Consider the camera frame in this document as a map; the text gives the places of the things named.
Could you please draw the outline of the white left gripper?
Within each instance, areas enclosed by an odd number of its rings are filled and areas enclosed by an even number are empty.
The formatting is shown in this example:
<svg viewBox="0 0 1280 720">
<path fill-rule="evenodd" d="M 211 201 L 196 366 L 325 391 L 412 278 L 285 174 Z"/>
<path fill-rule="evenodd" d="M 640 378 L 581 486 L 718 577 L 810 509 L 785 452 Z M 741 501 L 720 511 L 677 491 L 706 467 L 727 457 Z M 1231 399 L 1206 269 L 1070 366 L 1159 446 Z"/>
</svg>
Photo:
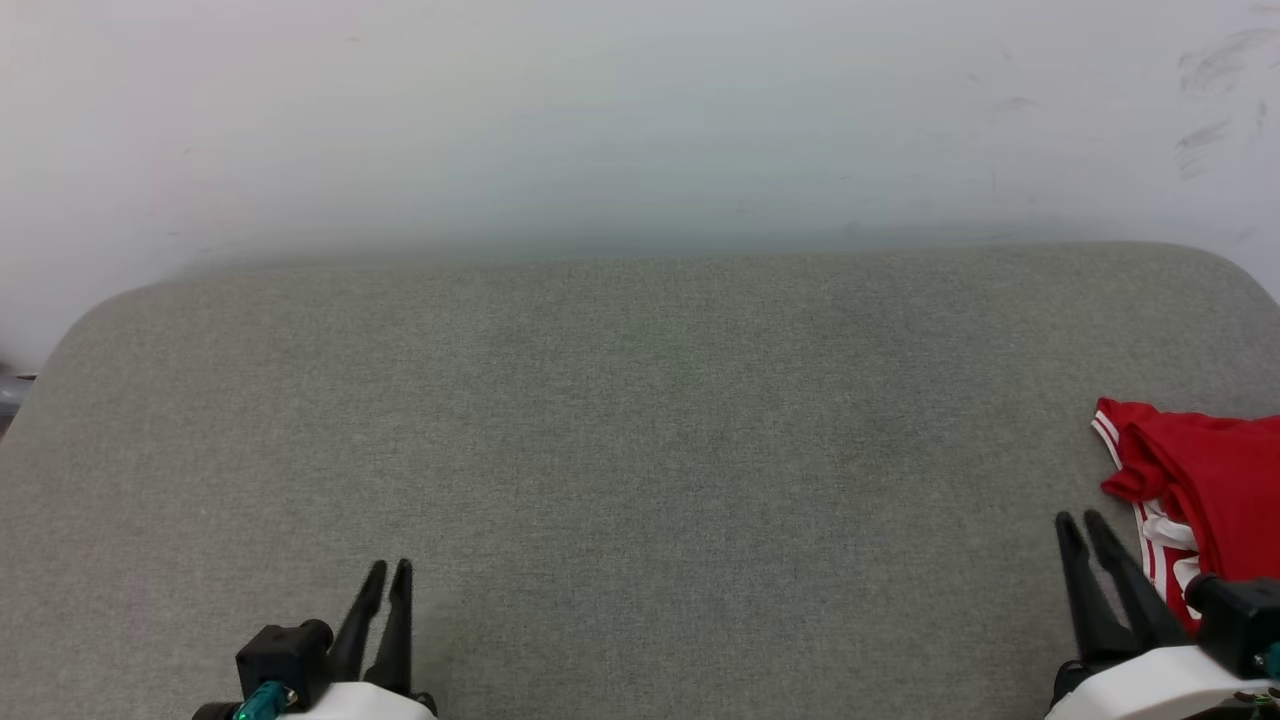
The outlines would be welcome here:
<svg viewBox="0 0 1280 720">
<path fill-rule="evenodd" d="M 413 566 L 401 559 L 387 594 L 389 610 L 374 662 L 357 682 L 369 630 L 381 603 L 387 561 L 375 561 L 332 647 L 328 662 L 334 683 L 310 708 L 280 714 L 278 720 L 439 720 L 412 691 Z"/>
</svg>

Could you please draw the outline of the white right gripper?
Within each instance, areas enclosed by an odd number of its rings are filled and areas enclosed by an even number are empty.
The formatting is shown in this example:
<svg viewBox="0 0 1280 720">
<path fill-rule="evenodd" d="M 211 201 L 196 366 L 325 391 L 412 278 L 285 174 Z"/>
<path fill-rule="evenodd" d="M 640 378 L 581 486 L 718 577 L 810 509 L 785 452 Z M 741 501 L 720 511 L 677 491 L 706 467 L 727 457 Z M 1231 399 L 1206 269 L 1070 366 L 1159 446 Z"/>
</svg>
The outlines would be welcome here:
<svg viewBox="0 0 1280 720">
<path fill-rule="evenodd" d="M 1044 720 L 1187 720 L 1236 693 L 1280 691 L 1280 682 L 1271 676 L 1238 676 L 1199 647 L 1189 646 L 1190 634 L 1105 518 L 1089 509 L 1084 523 L 1130 629 L 1116 619 L 1096 579 L 1079 525 L 1069 512 L 1059 512 L 1055 530 L 1076 657 L 1064 662 L 1053 680 L 1056 691 L 1073 692 L 1053 705 Z M 1152 651 L 1133 659 L 1138 646 Z"/>
</svg>

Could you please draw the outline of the red and white jersey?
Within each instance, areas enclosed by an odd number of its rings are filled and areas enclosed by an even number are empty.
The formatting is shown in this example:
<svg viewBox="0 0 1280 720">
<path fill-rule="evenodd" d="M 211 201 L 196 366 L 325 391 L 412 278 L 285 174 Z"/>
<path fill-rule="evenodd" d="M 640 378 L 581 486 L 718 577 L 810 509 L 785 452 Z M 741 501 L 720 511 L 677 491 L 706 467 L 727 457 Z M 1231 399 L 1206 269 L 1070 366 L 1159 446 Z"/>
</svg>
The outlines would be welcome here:
<svg viewBox="0 0 1280 720">
<path fill-rule="evenodd" d="M 1194 633 L 1202 573 L 1280 580 L 1280 416 L 1216 418 L 1100 398 L 1091 421 L 1116 465 L 1101 489 L 1129 503 L 1139 562 Z"/>
</svg>

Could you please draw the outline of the grey fabric sofa seat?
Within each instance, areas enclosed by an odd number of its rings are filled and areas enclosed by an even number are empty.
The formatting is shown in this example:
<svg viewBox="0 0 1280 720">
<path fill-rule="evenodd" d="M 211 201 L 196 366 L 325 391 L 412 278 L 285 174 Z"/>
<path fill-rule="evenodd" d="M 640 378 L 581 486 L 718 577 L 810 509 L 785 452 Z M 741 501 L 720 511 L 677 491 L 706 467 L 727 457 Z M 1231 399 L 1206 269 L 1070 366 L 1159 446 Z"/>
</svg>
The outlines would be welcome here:
<svg viewBox="0 0 1280 720">
<path fill-rule="evenodd" d="M 84 315 L 0 441 L 0 720 L 191 720 L 415 568 L 453 720 L 1041 720 L 1096 401 L 1280 413 L 1190 249 L 308 269 Z"/>
</svg>

